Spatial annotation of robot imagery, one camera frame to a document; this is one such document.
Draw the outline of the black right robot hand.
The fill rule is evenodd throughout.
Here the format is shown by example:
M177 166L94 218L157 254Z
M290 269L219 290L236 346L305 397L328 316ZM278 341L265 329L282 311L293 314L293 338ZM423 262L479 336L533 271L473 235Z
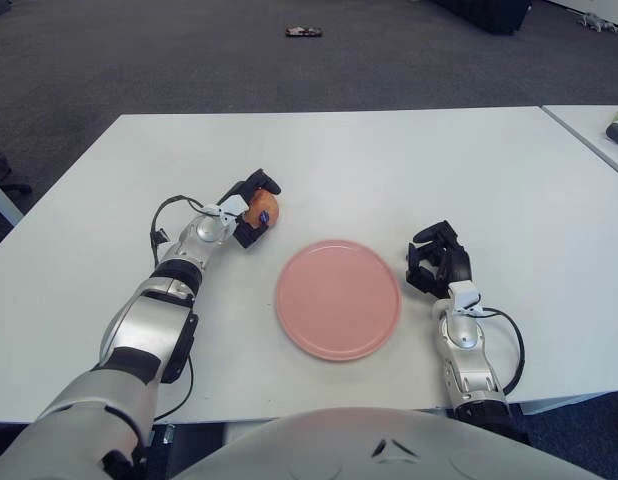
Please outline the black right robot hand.
M406 282L437 299L449 297L451 283L472 279L470 257L447 220L418 232L408 245Z

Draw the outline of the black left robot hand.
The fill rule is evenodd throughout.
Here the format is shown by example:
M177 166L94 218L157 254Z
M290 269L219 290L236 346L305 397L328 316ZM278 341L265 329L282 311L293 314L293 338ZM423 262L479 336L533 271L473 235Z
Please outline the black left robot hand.
M280 214L277 196L279 185L262 169L256 170L246 180L237 182L225 195L225 199L238 198L246 207L237 214L234 238L243 248L253 245Z

